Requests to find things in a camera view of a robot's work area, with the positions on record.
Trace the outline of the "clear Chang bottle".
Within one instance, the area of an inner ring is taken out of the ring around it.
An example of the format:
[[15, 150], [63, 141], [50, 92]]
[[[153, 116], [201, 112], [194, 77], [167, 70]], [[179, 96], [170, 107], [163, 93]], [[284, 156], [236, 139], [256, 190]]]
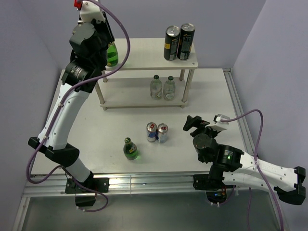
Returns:
[[162, 97], [162, 82], [159, 75], [154, 75], [150, 83], [150, 96], [154, 100], [160, 100]]
[[166, 101], [171, 101], [175, 97], [175, 81], [173, 76], [169, 76], [163, 86], [163, 97]]

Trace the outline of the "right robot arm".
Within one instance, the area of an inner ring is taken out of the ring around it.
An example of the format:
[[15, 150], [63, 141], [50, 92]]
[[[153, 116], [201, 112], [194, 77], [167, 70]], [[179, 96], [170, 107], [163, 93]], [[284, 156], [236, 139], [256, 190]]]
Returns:
[[183, 130], [195, 128], [190, 135], [198, 161], [211, 164], [209, 173], [193, 176], [193, 187], [203, 191], [218, 191], [232, 186], [251, 187], [275, 191], [281, 201], [301, 205], [306, 198], [306, 188], [302, 185], [306, 170], [303, 167], [281, 167], [255, 159], [241, 149], [217, 143], [216, 136], [227, 129], [224, 119], [226, 116], [218, 114], [211, 124], [200, 116], [187, 116]]

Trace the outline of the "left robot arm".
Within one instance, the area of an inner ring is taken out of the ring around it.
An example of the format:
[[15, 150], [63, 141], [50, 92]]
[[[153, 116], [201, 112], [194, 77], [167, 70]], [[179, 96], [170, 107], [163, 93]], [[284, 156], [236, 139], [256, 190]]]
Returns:
[[78, 24], [69, 40], [72, 47], [70, 63], [66, 66], [56, 105], [45, 128], [28, 145], [38, 149], [51, 161], [64, 167], [76, 180], [82, 192], [94, 187], [93, 173], [79, 158], [79, 149], [67, 142], [79, 110], [92, 93], [98, 77], [106, 70], [107, 49], [114, 41], [106, 13], [101, 19], [92, 18]]

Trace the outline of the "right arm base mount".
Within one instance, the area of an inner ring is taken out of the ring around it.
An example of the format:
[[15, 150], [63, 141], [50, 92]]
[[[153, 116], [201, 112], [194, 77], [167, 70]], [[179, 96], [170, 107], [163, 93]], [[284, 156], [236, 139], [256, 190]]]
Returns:
[[221, 207], [235, 195], [235, 185], [226, 185], [221, 180], [209, 178], [209, 174], [194, 174], [193, 187], [205, 191], [207, 203], [210, 206]]

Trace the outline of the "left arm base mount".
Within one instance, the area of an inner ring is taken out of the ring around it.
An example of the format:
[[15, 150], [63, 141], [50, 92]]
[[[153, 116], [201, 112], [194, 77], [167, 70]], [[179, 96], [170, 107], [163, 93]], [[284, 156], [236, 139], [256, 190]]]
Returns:
[[107, 193], [109, 189], [109, 178], [93, 178], [90, 182], [79, 183], [68, 179], [65, 187], [65, 194], [75, 195], [75, 204], [78, 207], [92, 207], [100, 193]]

